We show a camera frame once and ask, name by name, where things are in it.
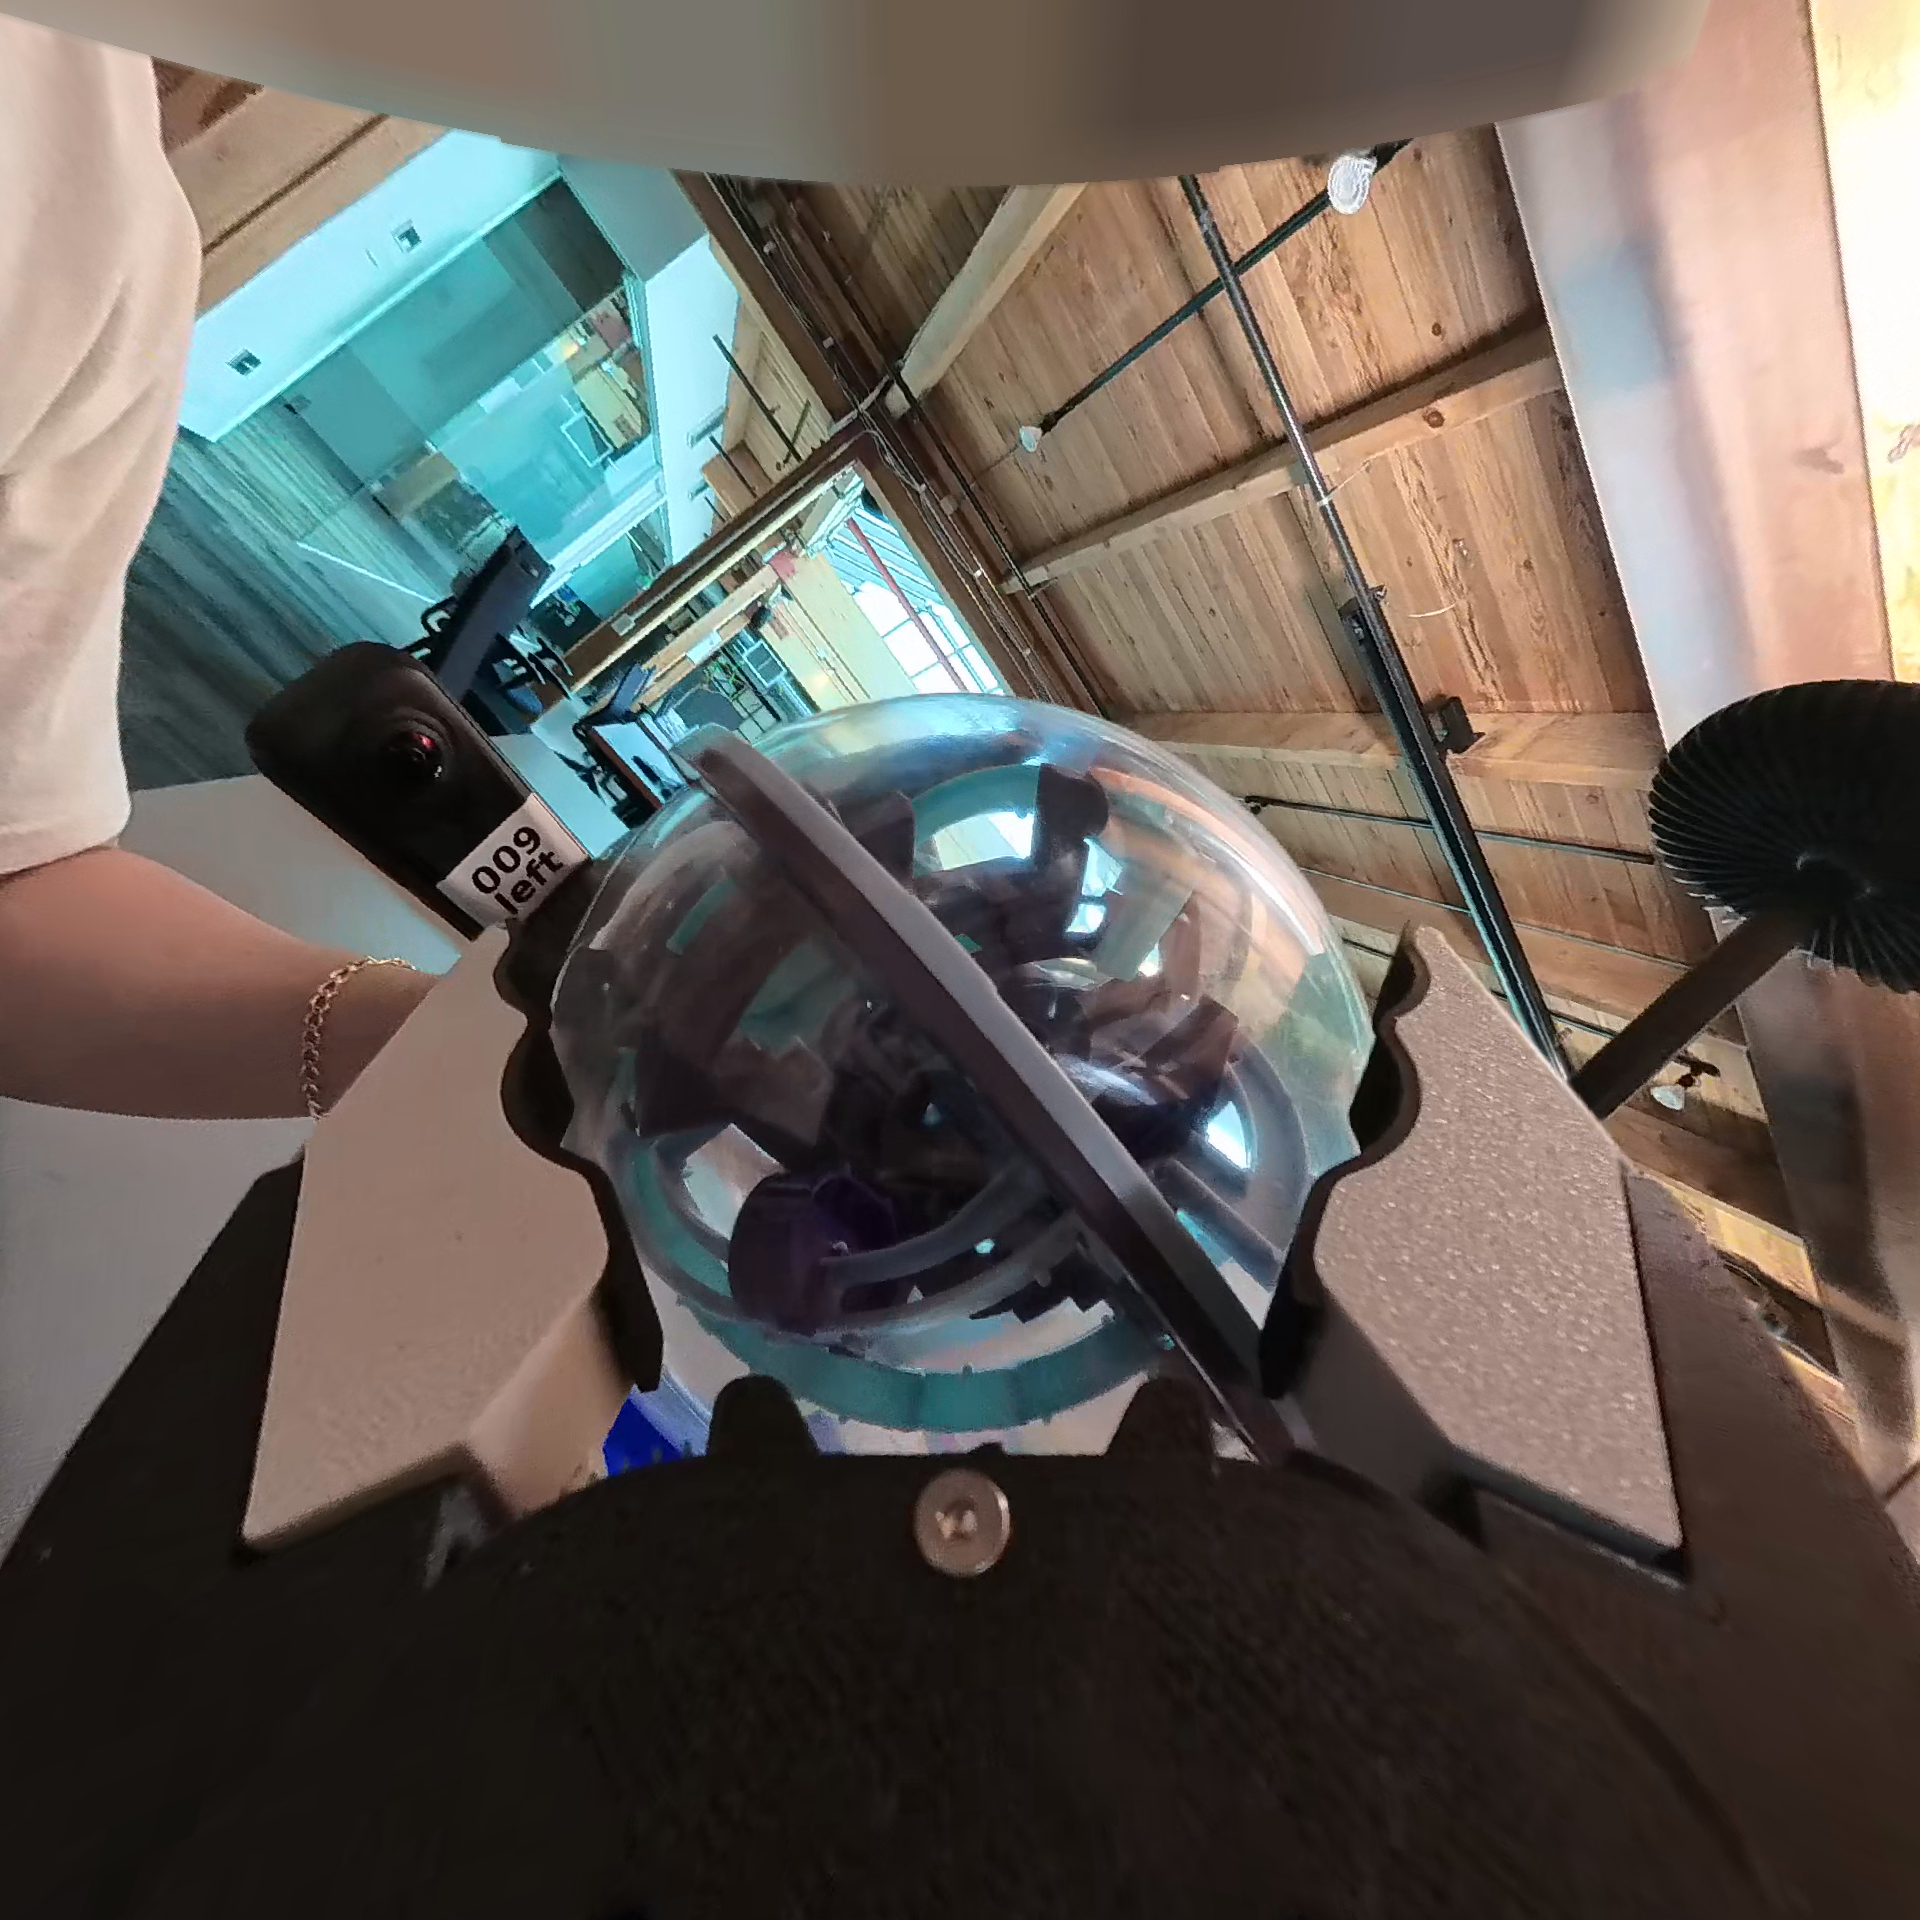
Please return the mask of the clear plastic maze ball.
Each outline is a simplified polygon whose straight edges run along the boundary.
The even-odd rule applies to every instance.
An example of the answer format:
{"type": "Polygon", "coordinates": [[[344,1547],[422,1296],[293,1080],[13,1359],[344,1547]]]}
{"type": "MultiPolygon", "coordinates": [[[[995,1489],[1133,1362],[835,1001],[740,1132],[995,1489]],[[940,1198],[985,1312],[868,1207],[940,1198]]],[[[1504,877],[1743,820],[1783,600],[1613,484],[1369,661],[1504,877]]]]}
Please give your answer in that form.
{"type": "Polygon", "coordinates": [[[1261,1330],[1374,1039],[1277,841],[1001,695],[676,762],[551,1006],[659,1319],[647,1418],[702,1449],[765,1378],[828,1452],[1102,1452],[1172,1378],[1229,1452],[1287,1452],[1261,1330]]]}

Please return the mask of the blue plastic bin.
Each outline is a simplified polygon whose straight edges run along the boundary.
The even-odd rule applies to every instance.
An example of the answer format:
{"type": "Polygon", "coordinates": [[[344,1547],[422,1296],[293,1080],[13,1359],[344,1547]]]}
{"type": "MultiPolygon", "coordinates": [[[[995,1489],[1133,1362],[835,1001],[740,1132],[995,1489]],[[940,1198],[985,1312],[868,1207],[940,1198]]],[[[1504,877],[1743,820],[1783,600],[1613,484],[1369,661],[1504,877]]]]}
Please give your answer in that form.
{"type": "Polygon", "coordinates": [[[602,1471],[611,1477],[702,1457],[705,1431],[710,1408],[676,1380],[664,1378],[653,1390],[634,1388],[602,1443],[602,1471]]]}

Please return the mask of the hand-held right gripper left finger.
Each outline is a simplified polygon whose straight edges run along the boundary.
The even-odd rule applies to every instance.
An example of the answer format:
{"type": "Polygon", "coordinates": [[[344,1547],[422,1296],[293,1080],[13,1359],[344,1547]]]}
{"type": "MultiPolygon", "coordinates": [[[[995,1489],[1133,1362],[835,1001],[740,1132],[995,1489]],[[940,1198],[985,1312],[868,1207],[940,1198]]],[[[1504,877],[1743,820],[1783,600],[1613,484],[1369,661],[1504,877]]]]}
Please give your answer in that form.
{"type": "Polygon", "coordinates": [[[506,1517],[580,1492],[625,1403],[596,1312],[609,1229],[503,1103],[528,1017],[479,935],[301,1162],[246,1547],[460,1476],[506,1517]]]}

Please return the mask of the black floor lamp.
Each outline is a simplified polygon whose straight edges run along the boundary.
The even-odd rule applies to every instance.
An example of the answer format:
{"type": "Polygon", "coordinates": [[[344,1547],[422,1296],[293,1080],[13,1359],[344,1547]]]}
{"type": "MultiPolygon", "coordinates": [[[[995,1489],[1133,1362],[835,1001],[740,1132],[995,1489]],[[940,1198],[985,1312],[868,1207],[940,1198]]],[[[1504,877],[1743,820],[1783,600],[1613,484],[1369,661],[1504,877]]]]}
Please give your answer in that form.
{"type": "Polygon", "coordinates": [[[1735,926],[1575,1077],[1615,1117],[1801,952],[1915,994],[1915,685],[1808,680],[1712,709],[1654,768],[1665,873],[1735,926]]]}

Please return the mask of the person's white shirt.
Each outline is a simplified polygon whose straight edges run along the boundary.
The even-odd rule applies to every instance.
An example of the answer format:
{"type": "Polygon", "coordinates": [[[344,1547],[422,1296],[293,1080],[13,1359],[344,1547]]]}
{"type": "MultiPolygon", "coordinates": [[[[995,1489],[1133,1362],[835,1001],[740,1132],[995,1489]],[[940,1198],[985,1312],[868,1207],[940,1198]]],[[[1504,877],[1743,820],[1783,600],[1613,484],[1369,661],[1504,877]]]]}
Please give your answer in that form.
{"type": "Polygon", "coordinates": [[[202,239],[146,56],[4,18],[4,873],[129,820],[125,569],[176,440],[202,239]]]}

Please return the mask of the person's left forearm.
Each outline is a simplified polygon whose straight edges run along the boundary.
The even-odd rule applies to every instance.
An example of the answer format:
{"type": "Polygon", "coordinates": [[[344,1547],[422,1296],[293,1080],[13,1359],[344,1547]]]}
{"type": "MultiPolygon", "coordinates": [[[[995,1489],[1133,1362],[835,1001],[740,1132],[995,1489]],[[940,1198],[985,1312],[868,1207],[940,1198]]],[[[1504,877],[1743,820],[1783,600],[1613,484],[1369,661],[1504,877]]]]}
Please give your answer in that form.
{"type": "Polygon", "coordinates": [[[140,856],[4,877],[4,1098],[90,1117],[323,1117],[435,976],[301,942],[140,856]]]}

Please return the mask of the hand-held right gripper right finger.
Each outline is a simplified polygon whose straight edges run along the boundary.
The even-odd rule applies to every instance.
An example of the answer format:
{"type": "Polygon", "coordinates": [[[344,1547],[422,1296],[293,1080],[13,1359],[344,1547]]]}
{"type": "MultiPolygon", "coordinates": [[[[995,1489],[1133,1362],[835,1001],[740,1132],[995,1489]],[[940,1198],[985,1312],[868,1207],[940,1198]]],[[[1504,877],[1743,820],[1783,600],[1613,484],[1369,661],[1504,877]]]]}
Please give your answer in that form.
{"type": "Polygon", "coordinates": [[[1426,926],[1380,987],[1350,1132],[1261,1330],[1307,1449],[1426,1508],[1478,1489],[1680,1547],[1623,1156],[1426,926]]]}

